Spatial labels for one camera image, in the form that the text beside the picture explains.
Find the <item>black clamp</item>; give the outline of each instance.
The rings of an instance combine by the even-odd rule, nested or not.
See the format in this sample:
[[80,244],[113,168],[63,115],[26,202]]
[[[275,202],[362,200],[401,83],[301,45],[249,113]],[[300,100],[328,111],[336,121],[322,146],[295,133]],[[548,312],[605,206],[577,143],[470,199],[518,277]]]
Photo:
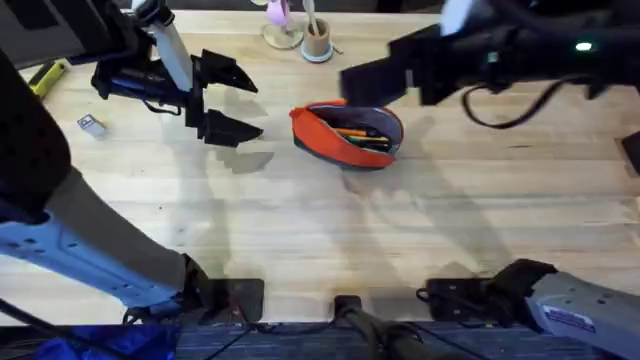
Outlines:
[[491,279],[430,279],[417,291],[429,304],[436,321],[491,321],[502,327],[515,323],[542,331],[531,316],[526,298],[555,267],[538,261],[519,259]]

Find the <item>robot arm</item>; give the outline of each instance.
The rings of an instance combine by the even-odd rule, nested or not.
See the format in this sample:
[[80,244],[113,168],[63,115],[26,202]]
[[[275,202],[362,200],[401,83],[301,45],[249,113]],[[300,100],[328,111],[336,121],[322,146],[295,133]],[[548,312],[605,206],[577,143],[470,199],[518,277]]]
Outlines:
[[555,267],[517,260],[492,279],[431,279],[418,297],[434,320],[521,324],[640,358],[640,297],[597,286]]
[[[157,244],[105,204],[73,168],[64,135],[15,69],[59,57],[97,61],[92,83],[105,97],[169,99],[187,108],[187,125],[207,143],[237,146],[253,136],[250,125],[203,113],[209,83],[257,90],[235,60],[206,50],[189,58],[161,1],[136,11],[127,17],[110,0],[0,2],[0,25],[11,35],[0,39],[0,78],[10,89],[0,97],[7,109],[0,119],[0,253],[102,290],[148,321],[193,310],[204,312],[197,320],[211,321],[230,308],[237,286],[245,292],[233,302],[249,299],[245,315],[257,321],[263,282],[209,279],[187,255]],[[155,38],[142,31],[145,21]],[[150,60],[153,44],[162,61]]]
[[529,3],[449,0],[441,24],[389,43],[387,58],[343,71],[344,98],[382,106],[418,87],[423,105],[437,105],[468,86],[499,93],[517,82],[571,79],[593,99],[610,85],[638,85],[640,31],[629,27],[640,22],[637,4]]

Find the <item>table surface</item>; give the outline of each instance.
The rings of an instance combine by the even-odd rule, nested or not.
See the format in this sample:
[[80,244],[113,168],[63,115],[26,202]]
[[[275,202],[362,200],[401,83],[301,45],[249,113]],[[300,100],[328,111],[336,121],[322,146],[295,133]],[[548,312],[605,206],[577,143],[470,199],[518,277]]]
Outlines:
[[[640,295],[640,182],[617,145],[640,128],[635,90],[613,88],[588,102],[582,88],[569,87],[508,131],[471,123],[459,95],[426,108],[412,92],[390,106],[406,127],[397,162],[343,171],[294,146],[289,111],[337,98],[339,70],[384,56],[389,40],[437,17],[321,14],[344,54],[312,65],[297,50],[264,43],[261,12],[176,13],[192,53],[235,57],[251,75],[259,94],[213,86],[207,101],[264,128],[262,139],[238,149],[206,146],[182,118],[135,100],[101,100],[89,83],[92,65],[74,67],[45,104],[75,166],[133,224],[188,253],[210,277],[264,279],[264,320],[330,318],[337,294],[360,295],[384,318],[427,318],[414,298],[427,278],[490,276],[522,257]],[[480,93],[474,103],[504,120],[544,86]],[[109,128],[106,139],[78,128],[87,113]],[[0,277],[0,296],[53,323],[117,323],[124,310],[117,299],[12,258],[0,258]]]

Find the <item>black cable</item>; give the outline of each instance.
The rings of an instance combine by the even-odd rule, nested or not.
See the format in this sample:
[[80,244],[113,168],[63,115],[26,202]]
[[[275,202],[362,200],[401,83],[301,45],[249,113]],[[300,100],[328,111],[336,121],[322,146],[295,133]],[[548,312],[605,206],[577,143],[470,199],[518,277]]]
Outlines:
[[482,354],[480,354],[480,353],[477,353],[477,352],[475,352],[475,351],[473,351],[473,350],[471,350],[471,349],[468,349],[468,348],[466,348],[466,347],[464,347],[464,346],[462,346],[462,345],[458,344],[458,343],[457,343],[457,342],[455,342],[455,341],[451,341],[451,340],[447,339],[446,337],[444,337],[444,336],[442,336],[442,335],[439,335],[439,334],[437,334],[437,333],[435,333],[435,332],[433,332],[433,331],[431,331],[431,330],[429,330],[429,329],[427,329],[427,328],[425,328],[425,327],[423,327],[423,326],[420,326],[420,325],[418,325],[418,324],[416,324],[416,323],[414,323],[414,322],[408,322],[407,324],[409,324],[409,325],[411,325],[411,326],[415,327],[416,329],[418,329],[418,330],[420,330],[420,331],[424,332],[425,334],[430,335],[430,336],[431,336],[431,337],[433,337],[434,339],[439,340],[441,343],[447,344],[447,345],[451,346],[452,348],[458,349],[458,350],[460,350],[460,351],[462,351],[462,352],[464,352],[464,353],[466,353],[466,354],[468,354],[468,355],[471,355],[471,356],[473,356],[473,357],[475,357],[475,358],[477,358],[477,359],[480,359],[480,360],[490,360],[490,359],[489,359],[489,358],[487,358],[486,356],[484,356],[484,355],[482,355]]
[[242,339],[243,337],[245,337],[247,334],[249,334],[251,332],[252,328],[249,327],[247,330],[245,330],[244,332],[242,332],[240,335],[236,336],[235,338],[233,338],[231,341],[229,341],[228,343],[226,343],[224,346],[222,346],[220,349],[218,349],[216,352],[214,352],[213,354],[207,356],[206,358],[204,358],[203,360],[212,360],[214,359],[216,356],[222,354],[223,352],[225,352],[228,348],[230,348],[231,346],[233,346],[233,344],[235,344],[236,342],[238,342],[240,339]]
[[[419,300],[423,301],[424,303],[429,304],[430,303],[429,297],[426,297],[426,296],[423,295],[426,292],[427,292],[426,288],[418,289],[418,290],[416,290],[416,297]],[[461,305],[462,307],[465,307],[467,310],[475,312],[476,314],[483,314],[484,313],[484,309],[481,306],[476,305],[474,303],[471,303],[469,301],[466,301],[466,300],[464,300],[462,298],[459,298],[457,296],[445,294],[445,293],[442,293],[442,292],[436,292],[436,291],[432,291],[431,292],[431,296],[437,296],[437,297],[440,297],[442,299],[454,302],[454,303],[456,303],[458,305]]]
[[544,36],[573,41],[587,39],[588,41],[599,43],[630,45],[637,44],[640,41],[638,28],[575,29],[561,27],[526,10],[518,1],[489,0],[489,3],[499,14]]
[[260,324],[253,324],[253,328],[259,332],[260,334],[264,334],[264,335],[276,335],[276,336],[298,336],[298,335],[314,335],[314,334],[319,334],[325,330],[328,330],[332,327],[335,326],[335,320],[332,320],[326,324],[322,324],[319,326],[312,326],[309,327],[307,329],[303,329],[303,330],[298,330],[298,331],[284,331],[284,332],[277,332],[275,331],[276,328],[279,327],[279,325],[275,325],[272,326],[270,328],[265,328],[263,325]]
[[480,120],[478,118],[478,116],[476,116],[476,114],[474,113],[473,109],[471,108],[471,104],[469,103],[469,97],[474,91],[480,90],[480,89],[488,89],[488,86],[485,85],[485,84],[481,84],[481,85],[472,87],[471,89],[467,90],[462,95],[462,109],[464,110],[465,114],[469,117],[469,119],[471,119],[471,121],[473,121],[474,123],[476,123],[478,125],[481,125],[481,126],[484,126],[484,127],[488,127],[488,128],[491,128],[491,129],[496,129],[496,130],[511,129],[513,127],[522,125],[525,122],[529,121],[529,119],[531,119],[542,108],[544,108],[545,105],[547,105],[549,100],[551,100],[551,98],[560,89],[562,89],[562,87],[565,84],[573,82],[573,81],[577,81],[577,80],[585,80],[585,79],[588,79],[588,78],[589,77],[587,77],[585,75],[573,75],[573,76],[567,76],[567,77],[560,78],[559,80],[557,80],[553,84],[551,84],[548,88],[546,88],[542,92],[540,97],[538,97],[538,99],[536,101],[534,101],[534,103],[531,105],[531,107],[529,107],[529,109],[527,109],[527,111],[524,112],[524,114],[520,115],[519,117],[517,117],[514,120],[510,120],[510,121],[503,122],[503,123],[500,123],[500,124],[489,124],[489,123],[487,123],[487,122],[485,122],[483,120]]
[[0,298],[0,312],[24,324],[32,326],[34,329],[42,333],[45,333],[47,335],[60,337],[72,343],[101,351],[116,359],[131,360],[131,357],[114,348],[104,346],[100,343],[82,338],[74,333],[58,329],[55,325],[49,324],[48,322],[31,315],[28,312],[13,306],[12,304],[8,303],[7,301],[1,298]]
[[142,103],[147,107],[147,109],[149,109],[149,111],[151,111],[152,113],[156,113],[156,114],[170,114],[173,116],[180,116],[182,115],[182,108],[180,106],[176,106],[176,111],[171,111],[171,110],[166,110],[166,109],[162,109],[159,107],[155,107],[153,105],[151,105],[147,100],[142,100]]

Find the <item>orange pencil case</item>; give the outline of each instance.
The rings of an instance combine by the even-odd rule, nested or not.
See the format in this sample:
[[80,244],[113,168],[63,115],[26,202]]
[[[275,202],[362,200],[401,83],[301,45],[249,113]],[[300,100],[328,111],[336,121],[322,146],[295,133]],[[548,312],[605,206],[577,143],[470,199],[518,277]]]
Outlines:
[[[353,107],[342,100],[293,109],[294,143],[312,155],[349,169],[378,170],[395,161],[404,138],[400,119],[386,108]],[[389,139],[388,151],[363,148],[348,141],[336,128],[375,129]]]

